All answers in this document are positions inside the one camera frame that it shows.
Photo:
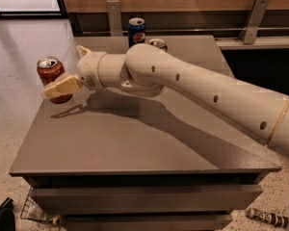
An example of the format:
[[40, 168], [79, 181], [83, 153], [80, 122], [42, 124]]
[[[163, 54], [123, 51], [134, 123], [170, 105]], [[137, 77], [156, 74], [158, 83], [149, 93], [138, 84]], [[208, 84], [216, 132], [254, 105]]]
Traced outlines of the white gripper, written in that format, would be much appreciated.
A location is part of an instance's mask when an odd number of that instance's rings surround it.
[[64, 73], [54, 82], [47, 84], [40, 92], [44, 99], [53, 99], [79, 91], [83, 85], [89, 90], [104, 88], [99, 76], [99, 67], [106, 52], [91, 52], [90, 49], [77, 45], [76, 50], [81, 57], [76, 65], [77, 74]]

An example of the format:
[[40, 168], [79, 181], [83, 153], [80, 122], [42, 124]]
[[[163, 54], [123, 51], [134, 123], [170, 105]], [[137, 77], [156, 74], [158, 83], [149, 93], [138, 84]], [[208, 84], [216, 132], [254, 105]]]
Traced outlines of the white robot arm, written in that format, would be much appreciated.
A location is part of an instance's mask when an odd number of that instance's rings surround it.
[[74, 74], [46, 84], [45, 99], [90, 90], [117, 88], [151, 97], [164, 87], [175, 90], [255, 141], [289, 158], [289, 96], [260, 88], [175, 58], [146, 43], [124, 54], [92, 52], [79, 45]]

